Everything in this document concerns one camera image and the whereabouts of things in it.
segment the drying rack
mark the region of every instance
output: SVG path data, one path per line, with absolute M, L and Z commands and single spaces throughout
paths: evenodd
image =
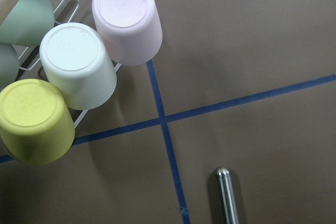
M 73 1 L 76 3 L 75 8 L 73 9 L 72 13 L 70 14 L 70 17 L 68 18 L 68 20 L 66 22 L 59 22 L 57 21 L 57 18 L 63 14 L 63 12 L 65 11 L 65 9 L 68 7 L 68 5 L 70 4 L 70 2 Z M 58 6 L 55 8 L 54 10 L 54 16 L 55 16 L 55 24 L 56 25 L 60 25 L 60 24 L 64 24 L 64 23 L 69 23 L 73 20 L 74 16 L 76 15 L 78 9 L 80 6 L 80 0 L 61 0 L 60 3 L 58 4 Z M 24 68 L 22 67 L 22 64 L 28 59 L 28 57 L 32 54 L 32 52 L 34 51 L 36 47 L 26 47 L 24 48 L 23 52 L 20 54 L 19 58 L 19 69 L 22 71 L 32 71 L 37 64 L 40 62 L 40 57 L 39 55 L 37 56 L 37 59 L 35 60 L 35 62 L 31 65 L 31 67 L 29 68 Z M 120 67 L 122 66 L 122 64 L 117 63 L 114 67 L 115 71 L 118 72 L 118 70 L 120 69 Z M 85 115 L 87 114 L 89 110 L 83 110 L 79 116 L 77 117 L 77 119 L 75 120 L 75 122 L 73 123 L 75 128 L 79 125 L 79 123 L 82 121 L 82 119 L 85 117 Z

